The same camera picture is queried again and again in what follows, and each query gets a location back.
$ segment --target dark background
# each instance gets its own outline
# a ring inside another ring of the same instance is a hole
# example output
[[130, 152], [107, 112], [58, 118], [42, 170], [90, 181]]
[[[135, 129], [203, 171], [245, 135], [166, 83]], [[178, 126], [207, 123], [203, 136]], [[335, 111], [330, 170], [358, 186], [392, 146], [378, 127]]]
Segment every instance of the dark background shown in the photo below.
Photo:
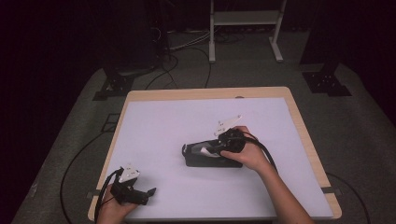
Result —
[[[150, 45], [148, 28], [161, 25], [154, 9], [159, 4], [146, 2], [151, 4], [148, 11], [142, 9], [142, 0], [0, 1], [1, 222], [12, 220], [82, 88], [104, 58], [149, 66], [161, 55]], [[169, 30], [208, 28], [209, 1], [171, 2], [173, 6], [164, 5]], [[255, 10], [277, 4], [219, 0], [216, 6]], [[117, 6], [130, 24], [114, 17]], [[384, 1], [289, 0], [282, 29], [312, 28], [302, 63], [323, 63], [336, 55], [396, 123], [394, 11]], [[139, 58], [137, 52], [147, 55]]]

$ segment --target white object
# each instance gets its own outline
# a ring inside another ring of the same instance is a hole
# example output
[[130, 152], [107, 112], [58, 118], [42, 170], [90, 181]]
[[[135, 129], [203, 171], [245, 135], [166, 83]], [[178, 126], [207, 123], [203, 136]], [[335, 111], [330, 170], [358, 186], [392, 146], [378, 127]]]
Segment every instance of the white object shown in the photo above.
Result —
[[219, 136], [219, 134], [227, 132], [229, 129], [231, 129], [238, 120], [242, 118], [241, 115], [236, 116], [235, 118], [231, 119], [225, 119], [219, 121], [218, 128], [215, 131], [215, 136]]
[[120, 183], [126, 182], [128, 180], [132, 180], [138, 178], [140, 173], [131, 165], [131, 163], [127, 163], [125, 167], [123, 167], [122, 175], [120, 176]]

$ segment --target white paper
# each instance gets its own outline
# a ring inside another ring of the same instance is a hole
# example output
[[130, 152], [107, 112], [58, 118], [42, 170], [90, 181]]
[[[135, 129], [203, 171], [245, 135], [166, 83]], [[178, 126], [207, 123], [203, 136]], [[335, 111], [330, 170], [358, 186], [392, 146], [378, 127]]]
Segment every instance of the white paper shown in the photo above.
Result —
[[242, 168], [187, 167], [184, 144], [216, 139], [219, 120], [242, 115], [270, 151], [277, 170], [311, 217], [332, 217], [283, 98], [180, 100], [128, 104], [107, 175], [130, 162], [140, 176], [134, 187], [157, 188], [128, 218], [275, 217], [258, 175]]

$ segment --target floor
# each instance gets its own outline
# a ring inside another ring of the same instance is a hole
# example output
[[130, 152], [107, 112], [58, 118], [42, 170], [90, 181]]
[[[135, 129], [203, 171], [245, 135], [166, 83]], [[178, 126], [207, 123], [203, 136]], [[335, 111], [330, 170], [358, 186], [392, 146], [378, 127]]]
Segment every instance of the floor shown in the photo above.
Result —
[[[148, 86], [163, 73], [159, 68], [137, 77], [132, 90], [288, 87], [325, 171], [341, 177], [359, 193], [374, 223], [392, 223], [396, 219], [394, 125], [364, 89], [359, 76], [342, 64], [335, 75], [352, 96], [329, 97], [309, 90], [302, 76], [308, 67], [299, 65], [308, 33], [280, 33], [278, 45], [285, 60], [283, 63], [275, 61], [268, 43], [269, 35], [230, 35], [230, 39], [238, 41], [219, 41], [217, 60], [213, 64], [209, 64], [202, 53], [202, 50], [208, 52], [206, 42], [194, 46], [198, 49], [174, 52], [178, 62], [170, 74], [175, 82], [165, 74]], [[196, 37], [187, 34], [170, 36], [173, 46]], [[163, 66], [169, 70], [175, 64], [176, 59], [172, 57], [170, 62], [165, 60]], [[121, 112], [125, 100], [124, 97], [92, 100], [105, 79], [101, 69], [92, 74], [13, 223], [67, 223], [64, 211], [72, 223], [92, 223], [87, 218], [91, 205], [89, 194], [96, 188], [113, 136], [112, 132], [102, 133], [101, 130], [109, 114]], [[337, 198], [343, 215], [337, 220], [318, 223], [367, 223], [354, 191], [336, 177], [329, 176], [329, 179], [341, 192]], [[60, 201], [61, 184], [64, 211]]]

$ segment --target metal frame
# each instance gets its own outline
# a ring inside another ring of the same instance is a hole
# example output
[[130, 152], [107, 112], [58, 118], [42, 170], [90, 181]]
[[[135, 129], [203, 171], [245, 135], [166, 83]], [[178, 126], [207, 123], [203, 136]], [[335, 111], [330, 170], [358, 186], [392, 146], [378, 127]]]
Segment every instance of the metal frame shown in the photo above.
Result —
[[215, 25], [252, 25], [252, 24], [274, 24], [276, 26], [274, 35], [269, 37], [271, 48], [278, 63], [283, 62], [282, 54], [277, 46], [280, 26], [285, 14], [287, 0], [282, 0], [279, 11], [245, 11], [245, 12], [215, 12], [214, 0], [210, 1], [210, 40], [209, 61], [216, 61], [215, 48]]

